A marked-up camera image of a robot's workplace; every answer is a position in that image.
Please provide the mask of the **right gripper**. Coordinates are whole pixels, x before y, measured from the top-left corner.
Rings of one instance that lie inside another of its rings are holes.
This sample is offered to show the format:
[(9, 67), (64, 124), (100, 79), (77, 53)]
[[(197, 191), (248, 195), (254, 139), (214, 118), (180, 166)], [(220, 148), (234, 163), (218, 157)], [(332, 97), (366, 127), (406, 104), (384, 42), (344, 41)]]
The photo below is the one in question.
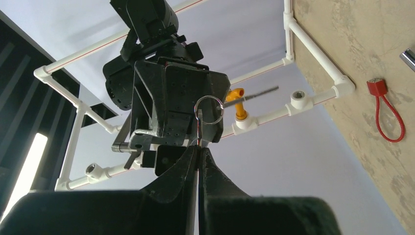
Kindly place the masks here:
[(112, 61), (112, 101), (129, 111), (112, 150), (130, 152), (131, 169), (151, 145), (178, 150), (185, 141), (219, 142), (223, 132), (228, 77), (207, 66), (171, 58)]

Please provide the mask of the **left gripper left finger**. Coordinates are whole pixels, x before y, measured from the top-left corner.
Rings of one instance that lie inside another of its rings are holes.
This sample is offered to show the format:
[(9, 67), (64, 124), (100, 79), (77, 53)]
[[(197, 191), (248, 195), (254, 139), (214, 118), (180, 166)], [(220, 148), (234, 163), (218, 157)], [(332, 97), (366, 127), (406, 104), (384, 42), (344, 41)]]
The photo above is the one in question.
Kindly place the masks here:
[(191, 235), (198, 147), (140, 190), (37, 191), (1, 222), (3, 235)]

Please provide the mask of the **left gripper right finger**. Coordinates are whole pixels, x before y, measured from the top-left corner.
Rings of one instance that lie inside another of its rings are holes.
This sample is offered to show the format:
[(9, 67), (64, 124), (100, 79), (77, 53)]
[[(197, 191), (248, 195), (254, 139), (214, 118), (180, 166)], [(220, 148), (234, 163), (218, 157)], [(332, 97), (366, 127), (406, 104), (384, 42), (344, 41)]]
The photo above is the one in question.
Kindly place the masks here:
[(340, 235), (332, 208), (318, 197), (249, 196), (202, 148), (199, 160), (201, 235)]

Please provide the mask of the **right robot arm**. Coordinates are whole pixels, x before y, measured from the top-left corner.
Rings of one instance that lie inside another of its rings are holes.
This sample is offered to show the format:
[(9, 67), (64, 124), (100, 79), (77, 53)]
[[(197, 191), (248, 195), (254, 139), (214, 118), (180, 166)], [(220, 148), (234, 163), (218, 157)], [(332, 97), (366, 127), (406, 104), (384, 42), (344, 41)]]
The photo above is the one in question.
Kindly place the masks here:
[(151, 153), (153, 168), (166, 172), (196, 144), (196, 112), (202, 111), (203, 144), (217, 143), (224, 132), (224, 103), (230, 81), (224, 73), (200, 64), (196, 42), (178, 34), (178, 17), (164, 0), (113, 0), (113, 9), (128, 26), (120, 55), (103, 67), (112, 102), (129, 111), (129, 148)]

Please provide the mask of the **green cable lock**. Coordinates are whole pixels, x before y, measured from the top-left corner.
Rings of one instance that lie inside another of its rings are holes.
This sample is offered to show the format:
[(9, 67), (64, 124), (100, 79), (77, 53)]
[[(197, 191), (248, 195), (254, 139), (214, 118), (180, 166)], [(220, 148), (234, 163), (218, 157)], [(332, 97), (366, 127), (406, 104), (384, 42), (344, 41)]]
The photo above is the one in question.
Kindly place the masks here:
[(399, 58), (415, 72), (415, 53), (410, 48), (400, 53)]

